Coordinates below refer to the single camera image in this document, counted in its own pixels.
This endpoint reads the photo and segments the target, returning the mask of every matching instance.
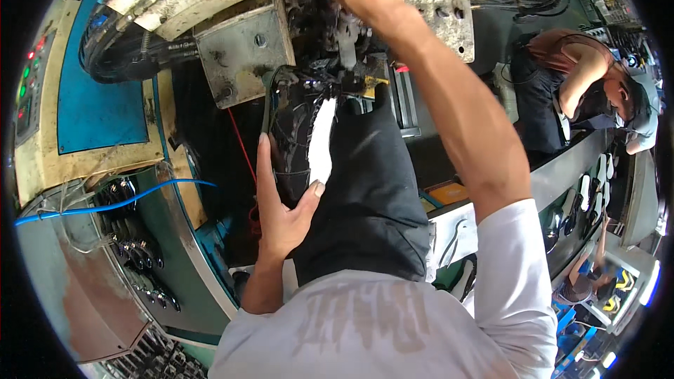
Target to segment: control panel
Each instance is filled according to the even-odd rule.
[[[40,99],[45,80],[46,61],[56,31],[40,38],[26,56],[17,97],[15,147],[24,143],[40,128]]]

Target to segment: white t-shirt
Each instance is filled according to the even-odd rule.
[[[341,271],[300,288],[276,313],[227,325],[216,378],[549,378],[557,341],[533,199],[478,226],[475,318],[447,291]]]

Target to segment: fingers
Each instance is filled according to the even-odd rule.
[[[263,133],[257,145],[257,204],[262,212],[268,205],[280,205],[281,198],[276,190],[272,173],[272,157],[269,136]]]
[[[299,217],[308,217],[311,219],[313,213],[316,212],[321,196],[325,191],[325,185],[318,180],[314,180],[309,188],[304,192],[302,198],[291,212],[297,213]]]

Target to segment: man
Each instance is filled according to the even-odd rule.
[[[423,282],[427,218],[390,104],[379,102],[337,117],[330,178],[313,182],[292,210],[261,135],[258,259],[209,377],[549,378],[557,321],[527,157],[508,116],[416,8],[336,1],[415,74],[473,201],[475,318]],[[283,304],[282,265],[293,249],[300,289]]]
[[[515,41],[510,72],[522,143],[555,153],[566,146],[560,119],[579,129],[624,128],[654,145],[653,115],[642,85],[599,40],[570,29],[526,34]]]

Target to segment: black pants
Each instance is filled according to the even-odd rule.
[[[564,82],[561,72],[540,66],[524,47],[516,42],[510,62],[510,76],[517,96],[517,112],[523,131],[522,144],[529,151],[552,154],[566,146],[553,97]]]
[[[332,127],[332,173],[292,256],[300,286],[343,269],[425,279],[428,218],[400,128],[377,92],[374,111],[338,114]]]

